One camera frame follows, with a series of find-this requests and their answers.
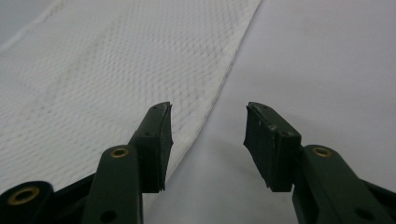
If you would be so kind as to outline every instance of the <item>white surface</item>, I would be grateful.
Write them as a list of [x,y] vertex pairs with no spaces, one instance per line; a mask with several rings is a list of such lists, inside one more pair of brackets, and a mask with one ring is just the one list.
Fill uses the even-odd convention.
[[[260,0],[57,0],[0,47],[0,189],[64,188],[170,101],[170,176]],[[144,195],[145,207],[156,194]]]
[[193,147],[146,223],[296,223],[242,146],[248,101],[274,108],[303,144],[337,150],[396,191],[396,2],[266,0]]

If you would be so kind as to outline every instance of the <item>white fabric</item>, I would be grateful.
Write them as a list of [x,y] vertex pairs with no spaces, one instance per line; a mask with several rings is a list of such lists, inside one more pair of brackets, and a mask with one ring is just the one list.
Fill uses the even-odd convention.
[[0,189],[30,180],[60,189],[93,173],[164,101],[174,105],[169,177],[260,1],[54,2],[0,48]]

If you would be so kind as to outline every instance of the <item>white cloth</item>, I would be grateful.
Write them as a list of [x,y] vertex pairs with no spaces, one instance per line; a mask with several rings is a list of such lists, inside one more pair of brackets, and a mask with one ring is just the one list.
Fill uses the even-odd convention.
[[260,1],[54,2],[0,48],[0,190],[31,180],[60,189],[92,174],[164,101],[173,104],[169,177]]

